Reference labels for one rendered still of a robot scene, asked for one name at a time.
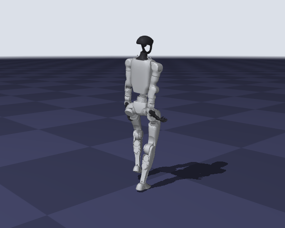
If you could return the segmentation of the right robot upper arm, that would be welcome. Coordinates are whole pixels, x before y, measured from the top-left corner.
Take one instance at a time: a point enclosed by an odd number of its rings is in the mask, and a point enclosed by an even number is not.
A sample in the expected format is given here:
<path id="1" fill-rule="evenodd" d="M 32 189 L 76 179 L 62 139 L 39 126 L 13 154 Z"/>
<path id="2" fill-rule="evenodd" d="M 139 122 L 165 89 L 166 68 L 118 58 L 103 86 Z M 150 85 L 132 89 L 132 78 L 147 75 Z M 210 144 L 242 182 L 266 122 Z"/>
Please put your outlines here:
<path id="1" fill-rule="evenodd" d="M 163 70 L 163 66 L 160 63 L 152 61 L 151 62 L 151 69 L 152 69 L 152 76 L 151 76 L 149 88 L 151 86 L 154 86 L 156 88 L 156 92 L 155 92 L 155 94 L 156 94 L 159 92 L 159 88 L 156 84 L 159 81 L 159 77 L 160 77 L 160 74 Z"/>

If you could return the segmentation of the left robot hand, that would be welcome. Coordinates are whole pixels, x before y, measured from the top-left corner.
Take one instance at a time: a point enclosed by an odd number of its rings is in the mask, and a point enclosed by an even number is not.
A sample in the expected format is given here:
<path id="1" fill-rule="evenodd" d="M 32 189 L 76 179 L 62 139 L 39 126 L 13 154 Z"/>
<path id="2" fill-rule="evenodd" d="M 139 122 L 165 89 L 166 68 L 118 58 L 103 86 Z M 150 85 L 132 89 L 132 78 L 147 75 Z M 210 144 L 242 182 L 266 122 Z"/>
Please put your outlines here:
<path id="1" fill-rule="evenodd" d="M 125 102 L 125 107 L 127 107 L 128 104 L 129 104 L 128 102 Z M 130 116 L 128 116 L 128 115 L 127 115 L 127 118 L 128 118 L 128 120 L 133 121 L 130 119 Z"/>

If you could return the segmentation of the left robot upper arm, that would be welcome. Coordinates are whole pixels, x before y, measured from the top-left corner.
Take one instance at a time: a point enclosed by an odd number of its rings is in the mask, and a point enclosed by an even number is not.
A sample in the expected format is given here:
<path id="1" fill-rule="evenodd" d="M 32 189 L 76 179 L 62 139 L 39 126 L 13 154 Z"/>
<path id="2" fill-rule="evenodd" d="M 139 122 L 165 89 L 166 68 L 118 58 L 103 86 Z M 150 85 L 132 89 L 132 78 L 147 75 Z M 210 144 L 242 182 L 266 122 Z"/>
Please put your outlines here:
<path id="1" fill-rule="evenodd" d="M 131 60 L 133 58 L 126 59 L 125 66 L 126 66 L 126 86 L 132 87 L 131 85 Z"/>

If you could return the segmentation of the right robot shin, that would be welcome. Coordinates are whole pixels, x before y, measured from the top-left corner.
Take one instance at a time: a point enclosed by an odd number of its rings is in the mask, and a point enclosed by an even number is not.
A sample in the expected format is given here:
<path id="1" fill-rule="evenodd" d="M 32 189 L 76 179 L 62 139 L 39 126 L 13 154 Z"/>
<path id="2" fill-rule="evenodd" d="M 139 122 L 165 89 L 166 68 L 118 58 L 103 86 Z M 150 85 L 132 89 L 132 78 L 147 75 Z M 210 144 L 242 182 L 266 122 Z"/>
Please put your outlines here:
<path id="1" fill-rule="evenodd" d="M 146 184 L 146 179 L 148 177 L 149 170 L 152 167 L 154 156 L 155 156 L 155 146 L 152 145 L 149 150 L 149 155 L 144 154 L 142 158 L 142 175 L 140 183 L 142 182 L 143 185 Z"/>

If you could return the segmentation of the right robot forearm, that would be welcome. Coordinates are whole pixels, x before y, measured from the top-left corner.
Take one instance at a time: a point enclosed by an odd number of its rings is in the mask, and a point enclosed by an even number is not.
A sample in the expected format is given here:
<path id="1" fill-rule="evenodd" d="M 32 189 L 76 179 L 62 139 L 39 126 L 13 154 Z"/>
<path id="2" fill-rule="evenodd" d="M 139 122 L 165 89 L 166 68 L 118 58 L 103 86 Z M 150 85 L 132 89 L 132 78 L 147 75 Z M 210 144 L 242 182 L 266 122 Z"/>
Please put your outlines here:
<path id="1" fill-rule="evenodd" d="M 147 114 L 149 114 L 150 110 L 154 109 L 155 98 L 156 98 L 155 92 L 156 92 L 156 88 L 154 86 L 151 86 L 148 92 L 148 103 L 147 103 L 147 109 L 146 109 Z"/>

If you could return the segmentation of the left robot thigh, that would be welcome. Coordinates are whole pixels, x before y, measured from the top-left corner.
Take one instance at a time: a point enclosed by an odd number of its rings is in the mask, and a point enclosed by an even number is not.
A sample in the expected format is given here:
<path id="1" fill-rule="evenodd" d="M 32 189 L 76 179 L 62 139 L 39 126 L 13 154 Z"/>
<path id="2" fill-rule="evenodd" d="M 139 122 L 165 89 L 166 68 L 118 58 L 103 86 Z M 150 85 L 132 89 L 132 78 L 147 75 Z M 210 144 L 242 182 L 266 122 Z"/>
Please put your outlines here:
<path id="1" fill-rule="evenodd" d="M 132 125 L 135 130 L 135 138 L 137 140 L 143 138 L 143 131 L 141 126 L 141 118 L 140 115 L 133 113 L 133 103 L 129 103 L 125 109 L 125 113 L 130 116 L 130 119 L 133 120 Z"/>

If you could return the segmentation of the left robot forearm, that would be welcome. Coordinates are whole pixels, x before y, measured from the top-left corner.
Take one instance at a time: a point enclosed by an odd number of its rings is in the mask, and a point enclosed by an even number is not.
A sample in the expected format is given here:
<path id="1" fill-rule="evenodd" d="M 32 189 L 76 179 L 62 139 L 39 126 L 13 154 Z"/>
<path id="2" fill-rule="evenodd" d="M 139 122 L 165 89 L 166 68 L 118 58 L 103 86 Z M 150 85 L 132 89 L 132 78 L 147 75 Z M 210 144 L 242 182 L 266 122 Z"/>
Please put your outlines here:
<path id="1" fill-rule="evenodd" d="M 126 82 L 126 81 L 125 81 Z M 125 102 L 128 102 L 128 103 L 131 103 L 131 98 L 132 98 L 132 88 L 131 87 L 127 87 L 126 86 L 126 83 L 125 83 L 125 88 L 124 88 L 124 91 L 125 91 Z M 124 102 L 124 104 L 125 104 Z"/>

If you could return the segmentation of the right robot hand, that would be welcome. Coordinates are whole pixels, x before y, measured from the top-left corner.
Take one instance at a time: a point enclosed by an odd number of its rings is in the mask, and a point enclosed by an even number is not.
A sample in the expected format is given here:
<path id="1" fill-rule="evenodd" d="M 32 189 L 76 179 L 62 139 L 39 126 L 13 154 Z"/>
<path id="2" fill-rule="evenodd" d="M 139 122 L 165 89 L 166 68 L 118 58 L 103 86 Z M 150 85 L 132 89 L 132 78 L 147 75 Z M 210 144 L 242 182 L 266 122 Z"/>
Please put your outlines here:
<path id="1" fill-rule="evenodd" d="M 160 120 L 161 122 L 166 122 L 168 120 L 168 119 L 163 118 L 164 116 L 159 118 L 153 110 L 150 110 L 149 114 L 150 114 L 150 116 L 154 117 L 158 121 Z"/>

